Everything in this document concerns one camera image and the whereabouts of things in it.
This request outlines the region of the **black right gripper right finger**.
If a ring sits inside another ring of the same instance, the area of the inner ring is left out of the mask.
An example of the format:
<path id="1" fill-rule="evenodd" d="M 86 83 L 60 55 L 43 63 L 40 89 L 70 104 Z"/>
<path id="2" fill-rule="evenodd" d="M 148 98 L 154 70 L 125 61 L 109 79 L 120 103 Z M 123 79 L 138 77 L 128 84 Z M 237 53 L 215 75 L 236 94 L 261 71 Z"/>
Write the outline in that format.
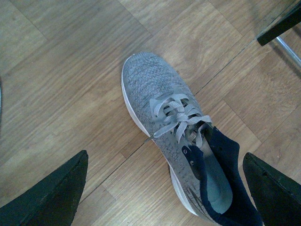
<path id="1" fill-rule="evenodd" d="M 252 153 L 243 171 L 255 206 L 266 226 L 301 224 L 301 185 Z"/>

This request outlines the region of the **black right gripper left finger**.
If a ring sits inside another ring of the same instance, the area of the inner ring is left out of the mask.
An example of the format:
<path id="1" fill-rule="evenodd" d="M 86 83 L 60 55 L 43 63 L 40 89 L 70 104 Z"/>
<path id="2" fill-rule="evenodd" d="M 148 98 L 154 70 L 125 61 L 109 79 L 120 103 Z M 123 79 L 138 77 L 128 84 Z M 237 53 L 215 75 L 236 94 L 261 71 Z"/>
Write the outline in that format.
<path id="1" fill-rule="evenodd" d="M 85 187 L 88 154 L 80 151 L 0 209 L 2 226 L 69 226 Z"/>

